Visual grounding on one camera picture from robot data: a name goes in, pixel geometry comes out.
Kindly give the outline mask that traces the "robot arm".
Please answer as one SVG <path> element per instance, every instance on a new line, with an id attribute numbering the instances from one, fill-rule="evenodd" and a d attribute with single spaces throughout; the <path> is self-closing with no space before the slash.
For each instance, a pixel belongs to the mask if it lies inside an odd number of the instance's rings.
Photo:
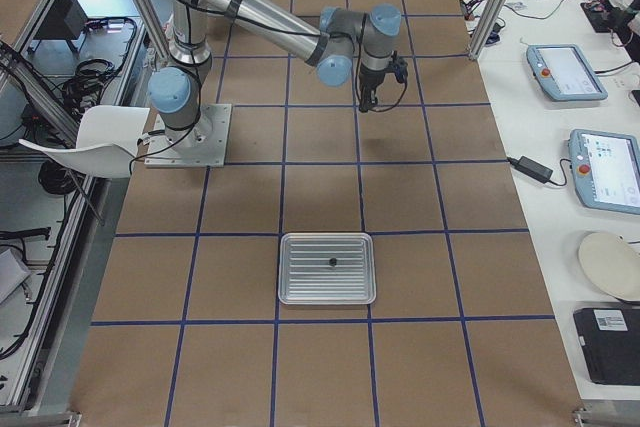
<path id="1" fill-rule="evenodd" d="M 370 12 L 326 7 L 312 26 L 270 0 L 173 0 L 172 60 L 199 68 L 211 61 L 206 40 L 210 16 L 260 36 L 315 68 L 319 80 L 339 87 L 357 80 L 358 109 L 380 111 L 377 89 L 387 75 L 408 84 L 407 63 L 395 44 L 402 16 L 393 5 L 380 4 Z"/>

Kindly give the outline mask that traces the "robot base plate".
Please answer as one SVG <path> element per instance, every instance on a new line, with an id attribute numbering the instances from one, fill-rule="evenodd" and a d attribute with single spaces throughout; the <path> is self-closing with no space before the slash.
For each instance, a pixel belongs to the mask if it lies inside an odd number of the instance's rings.
<path id="1" fill-rule="evenodd" d="M 223 167 L 232 116 L 231 104 L 204 104 L 201 117 L 189 135 L 176 147 L 183 133 L 169 129 L 152 136 L 144 163 L 149 168 Z"/>

